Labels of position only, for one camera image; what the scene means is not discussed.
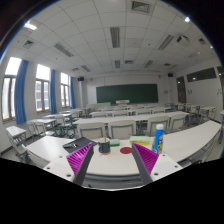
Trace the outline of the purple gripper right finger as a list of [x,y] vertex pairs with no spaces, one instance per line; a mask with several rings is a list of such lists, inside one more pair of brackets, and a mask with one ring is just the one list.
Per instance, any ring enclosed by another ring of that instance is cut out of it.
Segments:
[[147,185],[151,183],[151,172],[158,160],[159,155],[150,149],[136,143],[132,144],[132,155],[137,164],[143,184]]

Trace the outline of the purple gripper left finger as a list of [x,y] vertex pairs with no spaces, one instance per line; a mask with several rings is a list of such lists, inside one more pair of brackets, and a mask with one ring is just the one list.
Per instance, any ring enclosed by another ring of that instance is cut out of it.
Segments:
[[89,162],[94,154],[93,143],[89,143],[80,149],[70,153],[66,159],[75,175],[74,183],[81,186],[83,184]]

